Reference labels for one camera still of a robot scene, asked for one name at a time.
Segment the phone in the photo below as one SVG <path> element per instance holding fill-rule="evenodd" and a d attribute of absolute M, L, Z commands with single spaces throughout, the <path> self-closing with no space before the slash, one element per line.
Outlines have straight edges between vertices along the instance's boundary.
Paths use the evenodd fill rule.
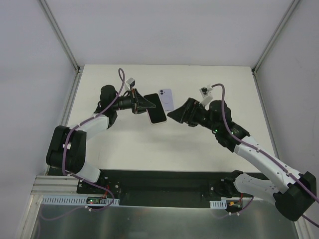
<path fill-rule="evenodd" d="M 155 108 L 148 108 L 148 116 L 151 124 L 159 124 L 167 121 L 166 114 L 162 107 L 159 95 L 157 93 L 144 95 L 144 98 L 153 103 Z"/>

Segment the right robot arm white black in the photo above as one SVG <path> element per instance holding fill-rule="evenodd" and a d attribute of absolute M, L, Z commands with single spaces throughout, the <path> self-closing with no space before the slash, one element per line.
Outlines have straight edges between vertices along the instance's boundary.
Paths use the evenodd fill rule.
<path fill-rule="evenodd" d="M 178 123 L 186 123 L 190 127 L 200 125 L 211 130 L 221 146 L 246 159 L 266 176 L 262 180 L 235 170 L 214 186 L 219 196 L 231 198 L 242 193 L 261 198 L 294 222 L 317 199 L 316 177 L 310 172 L 302 174 L 272 158 L 247 130 L 233 122 L 231 110 L 225 102 L 212 101 L 206 109 L 199 101 L 189 98 L 167 115 Z"/>

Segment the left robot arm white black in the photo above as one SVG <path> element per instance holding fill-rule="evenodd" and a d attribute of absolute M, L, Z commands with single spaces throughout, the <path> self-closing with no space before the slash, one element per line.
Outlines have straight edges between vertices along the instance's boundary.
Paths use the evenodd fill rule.
<path fill-rule="evenodd" d="M 145 99 L 137 89 L 132 88 L 126 96 L 120 96 L 112 85 L 101 88 L 100 100 L 93 115 L 75 126 L 59 125 L 55 128 L 46 163 L 62 170 L 63 175 L 73 174 L 87 180 L 88 188 L 95 194 L 105 189 L 101 169 L 86 161 L 86 144 L 94 136 L 108 130 L 117 119 L 117 111 L 131 110 L 142 114 L 155 104 Z"/>

